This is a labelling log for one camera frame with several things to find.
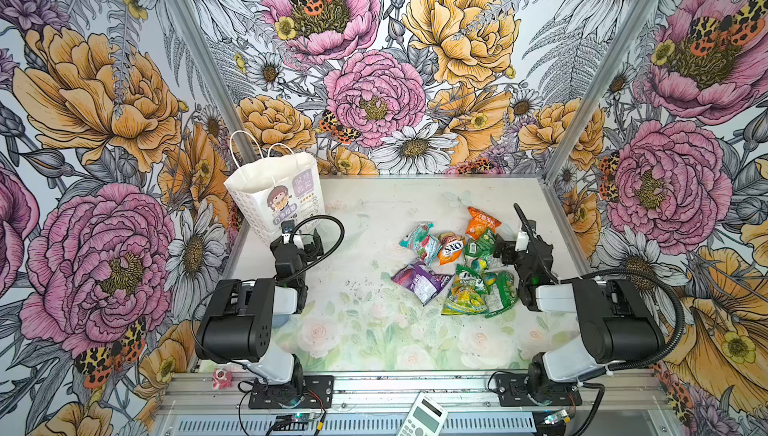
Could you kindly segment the white paper bag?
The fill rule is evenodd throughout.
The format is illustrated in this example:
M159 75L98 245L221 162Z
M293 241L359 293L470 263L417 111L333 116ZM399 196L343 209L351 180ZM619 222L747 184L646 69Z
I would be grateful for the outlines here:
M264 244L282 233L282 224L299 223L325 212L316 159L289 150L237 164L224 183L251 232Z

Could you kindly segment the orange lemon candy packet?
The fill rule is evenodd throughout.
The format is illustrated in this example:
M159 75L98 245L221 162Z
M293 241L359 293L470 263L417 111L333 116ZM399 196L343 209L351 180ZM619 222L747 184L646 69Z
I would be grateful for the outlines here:
M438 262L441 266L456 262L462 255L466 245L466 239L454 232L445 232L439 237L440 250Z

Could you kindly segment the purple snack packet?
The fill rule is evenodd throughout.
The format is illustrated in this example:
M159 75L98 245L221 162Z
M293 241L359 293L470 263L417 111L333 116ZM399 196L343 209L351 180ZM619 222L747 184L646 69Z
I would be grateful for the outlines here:
M436 273L423 262L415 261L399 270L391 280L411 291L423 306L427 306L452 278L452 275Z

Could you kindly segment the teal Fox's candy packet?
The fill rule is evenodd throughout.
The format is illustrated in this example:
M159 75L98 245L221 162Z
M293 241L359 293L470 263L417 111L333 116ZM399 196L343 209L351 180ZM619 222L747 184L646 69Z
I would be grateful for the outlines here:
M427 266L432 264L441 249L440 241L431 234L433 227L432 223L421 223L399 242L401 247L412 250Z

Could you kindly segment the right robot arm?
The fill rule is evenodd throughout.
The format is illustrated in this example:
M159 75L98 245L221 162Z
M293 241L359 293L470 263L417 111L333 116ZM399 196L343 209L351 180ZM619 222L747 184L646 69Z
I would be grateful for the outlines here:
M665 337L630 281L641 274L608 271L560 282L551 272L553 247L541 238L523 244L500 241L494 254L509 263L519 301L530 311L572 313L578 335L555 350L535 355L525 374L498 372L489 390L503 407L581 404L579 388L621 369L649 366L664 357Z

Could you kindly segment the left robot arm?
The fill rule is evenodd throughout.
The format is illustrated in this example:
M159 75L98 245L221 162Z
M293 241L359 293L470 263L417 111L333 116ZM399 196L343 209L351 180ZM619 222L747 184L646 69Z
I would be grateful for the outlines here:
M317 234L282 236L270 249L275 276L217 284L195 334L195 352L201 360L237 364L251 373L251 408L294 408L307 393L303 368L297 356L272 340L272 332L304 310L303 271L323 257L324 249Z

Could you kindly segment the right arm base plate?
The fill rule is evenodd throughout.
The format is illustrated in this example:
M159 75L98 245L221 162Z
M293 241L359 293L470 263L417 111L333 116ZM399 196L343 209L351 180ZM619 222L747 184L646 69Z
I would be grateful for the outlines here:
M581 406L582 397L576 385L551 382L541 384L529 381L527 374L496 371L491 374L487 389L495 394L501 407L523 406Z

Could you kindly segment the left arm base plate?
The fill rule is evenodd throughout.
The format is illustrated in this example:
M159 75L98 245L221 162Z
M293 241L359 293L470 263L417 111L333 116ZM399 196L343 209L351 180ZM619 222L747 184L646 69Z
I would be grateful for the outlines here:
M330 409L335 378L331 375L304 376L282 385L267 385L256 379L248 391L247 407L252 410Z

